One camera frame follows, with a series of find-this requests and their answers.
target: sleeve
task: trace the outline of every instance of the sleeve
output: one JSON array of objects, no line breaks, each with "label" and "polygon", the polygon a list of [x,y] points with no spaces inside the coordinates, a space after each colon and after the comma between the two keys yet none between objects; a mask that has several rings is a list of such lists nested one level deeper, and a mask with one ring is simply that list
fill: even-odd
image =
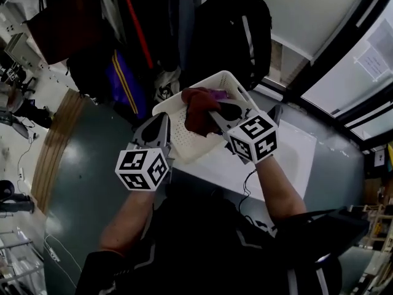
[{"label": "sleeve", "polygon": [[90,253],[86,258],[75,294],[99,294],[101,290],[111,289],[114,285],[114,274],[124,262],[124,257],[113,251]]}]

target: white stripe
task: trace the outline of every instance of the white stripe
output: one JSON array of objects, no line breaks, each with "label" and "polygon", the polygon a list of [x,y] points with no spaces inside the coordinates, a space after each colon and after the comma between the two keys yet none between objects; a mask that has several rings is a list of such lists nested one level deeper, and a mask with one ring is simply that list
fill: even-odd
[{"label": "white stripe", "polygon": [[325,275],[322,269],[317,270],[317,276],[319,284],[321,285],[322,295],[329,295],[329,291],[327,289]]},{"label": "white stripe", "polygon": [[246,240],[244,239],[244,236],[240,230],[236,230],[236,233],[238,233],[240,243],[245,246],[245,247],[253,247],[255,249],[262,249],[262,246],[254,245],[251,243],[246,243]]},{"label": "white stripe", "polygon": [[141,267],[145,267],[146,265],[148,266],[149,264],[152,264],[154,261],[154,252],[155,252],[155,244],[152,245],[152,247],[150,248],[150,257],[149,260],[147,260],[146,262],[137,264],[136,266],[134,266],[134,270],[141,268]]},{"label": "white stripe", "polygon": [[297,279],[296,273],[294,269],[288,270],[288,287],[289,287],[289,295],[297,295]]},{"label": "white stripe", "polygon": [[245,15],[243,15],[241,17],[241,20],[243,21],[244,30],[245,30],[246,36],[247,36],[247,42],[248,42],[248,47],[249,47],[249,51],[250,51],[251,64],[253,66],[255,66],[254,45],[252,44],[251,32],[250,32],[250,27],[248,26],[247,17]]}]

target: reflective stripe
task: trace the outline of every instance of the reflective stripe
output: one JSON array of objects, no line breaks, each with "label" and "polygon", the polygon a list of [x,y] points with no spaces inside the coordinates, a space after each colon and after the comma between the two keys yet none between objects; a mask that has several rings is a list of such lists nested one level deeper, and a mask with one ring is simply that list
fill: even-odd
[{"label": "reflective stripe", "polygon": [[317,270],[317,277],[319,284],[321,285],[322,295],[329,295],[329,291],[327,289],[326,280],[324,271],[322,269]]},{"label": "reflective stripe", "polygon": [[288,270],[288,288],[289,288],[289,295],[298,295],[297,279],[294,269]]},{"label": "reflective stripe", "polygon": [[243,234],[241,233],[240,230],[236,230],[236,233],[238,233],[239,239],[240,239],[240,243],[244,246],[244,247],[253,247],[255,249],[262,249],[261,246],[258,245],[253,245],[251,243],[246,243],[246,240],[244,239]]},{"label": "reflective stripe", "polygon": [[152,245],[151,249],[150,249],[150,258],[149,260],[147,260],[146,262],[142,262],[140,264],[137,264],[136,266],[134,266],[134,270],[144,267],[144,266],[148,266],[149,264],[153,263],[154,261],[154,251],[155,251],[155,244]]},{"label": "reflective stripe", "polygon": [[123,71],[120,68],[119,61],[117,60],[116,50],[115,50],[115,54],[112,56],[112,62],[113,62],[114,68],[116,70],[117,76],[119,77],[120,83],[122,84],[122,87],[124,89],[125,95],[127,96],[128,101],[130,102],[131,108],[133,109],[134,113],[137,114],[138,109],[136,108],[134,99],[133,99],[130,89],[128,87],[127,81],[125,80]]},{"label": "reflective stripe", "polygon": [[250,27],[248,26],[247,17],[245,15],[243,15],[241,17],[241,20],[243,21],[244,30],[245,30],[246,36],[247,36],[248,48],[250,51],[250,58],[251,58],[251,65],[255,68],[254,45],[252,44],[251,32],[250,32]]}]

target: red cloth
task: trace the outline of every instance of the red cloth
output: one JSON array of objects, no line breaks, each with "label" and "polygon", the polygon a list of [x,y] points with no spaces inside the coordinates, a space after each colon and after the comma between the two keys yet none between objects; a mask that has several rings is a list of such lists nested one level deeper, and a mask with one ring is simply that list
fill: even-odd
[{"label": "red cloth", "polygon": [[219,128],[208,113],[220,111],[221,106],[204,87],[185,88],[182,91],[182,100],[188,104],[185,128],[202,136],[210,132],[218,132]]},{"label": "red cloth", "polygon": [[134,25],[135,25],[136,33],[138,34],[138,38],[139,38],[139,41],[142,46],[143,54],[145,55],[147,65],[149,66],[150,69],[152,69],[153,68],[153,61],[152,61],[152,57],[150,56],[150,52],[149,52],[149,48],[147,46],[145,36],[143,35],[141,24],[139,24],[138,18],[136,17],[134,7],[131,3],[131,0],[126,0],[126,2],[128,5],[128,10],[130,11],[131,17],[132,17]]}]

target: purple bag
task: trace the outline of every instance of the purple bag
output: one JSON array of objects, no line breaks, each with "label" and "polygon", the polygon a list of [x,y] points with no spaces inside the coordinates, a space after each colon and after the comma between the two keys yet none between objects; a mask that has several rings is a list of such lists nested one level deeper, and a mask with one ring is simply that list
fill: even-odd
[{"label": "purple bag", "polygon": [[131,106],[138,119],[145,118],[147,113],[145,93],[123,56],[116,49],[112,62],[105,70],[105,75],[111,84],[113,100]]}]

